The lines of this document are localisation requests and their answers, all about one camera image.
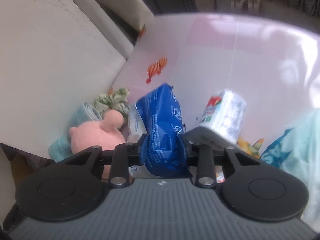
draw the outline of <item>pink plush toy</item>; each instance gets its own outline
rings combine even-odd
[[[125,143],[124,137],[117,128],[124,122],[122,114],[116,110],[109,110],[102,121],[84,122],[79,127],[71,127],[71,151],[73,154],[81,152],[93,145],[102,146],[102,150],[113,150],[118,144]],[[110,166],[105,166],[102,177],[109,177]]]

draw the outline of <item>white logo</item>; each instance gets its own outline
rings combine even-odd
[[[164,184],[167,184],[164,180],[161,180],[160,182],[158,182],[158,184],[160,185],[160,186],[163,186]]]
[[[182,128],[180,126],[176,126],[174,127],[176,129],[177,134],[181,134],[182,133]]]
[[[178,108],[175,108],[173,110],[174,115],[176,116],[176,118],[178,118],[179,120],[181,120],[181,112]]]

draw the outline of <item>glossy pink surface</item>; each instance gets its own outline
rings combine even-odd
[[[135,102],[164,82],[174,86],[187,130],[210,96],[227,88],[247,101],[241,136],[264,150],[301,115],[320,107],[320,37],[257,17],[188,14],[155,17],[137,42],[114,88]],[[167,57],[152,76],[148,66]]]

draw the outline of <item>teal fabric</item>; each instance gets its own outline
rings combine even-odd
[[[261,160],[300,179],[309,190],[302,220],[320,232],[320,109],[301,118],[275,140]]]
[[[66,133],[49,146],[49,154],[52,159],[55,160],[55,162],[59,162],[72,156],[70,137],[68,134],[71,127],[78,127],[81,123],[87,121],[101,120],[101,115],[92,105],[88,103],[81,104],[71,117]]]

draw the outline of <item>rolled blue fabric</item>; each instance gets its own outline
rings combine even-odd
[[[70,137],[68,135],[68,131],[71,127],[78,127],[80,124],[87,121],[101,120],[101,115],[92,105],[88,103],[81,104],[71,117],[68,123],[67,132],[49,146],[49,154],[52,159],[55,160],[55,162],[59,162],[72,156]]]

